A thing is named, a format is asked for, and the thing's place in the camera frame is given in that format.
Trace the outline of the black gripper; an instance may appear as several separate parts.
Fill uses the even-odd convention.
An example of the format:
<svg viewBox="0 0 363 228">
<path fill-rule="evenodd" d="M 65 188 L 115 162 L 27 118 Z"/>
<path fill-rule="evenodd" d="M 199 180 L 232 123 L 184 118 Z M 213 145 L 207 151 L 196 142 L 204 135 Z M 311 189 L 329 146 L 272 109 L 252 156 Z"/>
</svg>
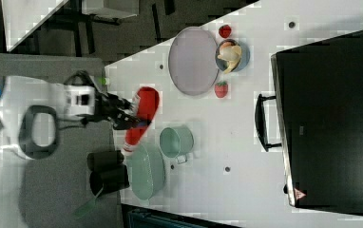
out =
<svg viewBox="0 0 363 228">
<path fill-rule="evenodd" d="M 82 115 L 81 124 L 97 123 L 107 121 L 108 118 L 119 109 L 133 110 L 135 105 L 127 99 L 120 98 L 110 93 L 98 93 L 94 98 L 95 107 L 93 115 Z M 141 119 L 128 114 L 117 114 L 113 120 L 113 128 L 115 130 L 127 130 L 135 128 L 141 122 Z"/>
</svg>

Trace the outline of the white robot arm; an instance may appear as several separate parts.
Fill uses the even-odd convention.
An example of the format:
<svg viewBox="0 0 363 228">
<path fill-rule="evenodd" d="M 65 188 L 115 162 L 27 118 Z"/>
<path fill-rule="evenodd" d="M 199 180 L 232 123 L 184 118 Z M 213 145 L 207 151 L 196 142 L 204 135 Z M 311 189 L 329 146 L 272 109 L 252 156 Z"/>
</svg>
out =
<svg viewBox="0 0 363 228">
<path fill-rule="evenodd" d="M 83 70 L 63 83 L 8 76 L 0 95 L 0 228 L 28 228 L 19 199 L 28 162 L 51 156 L 60 122 L 108 121 L 115 130 L 138 126 L 130 101 L 103 92 Z"/>
</svg>

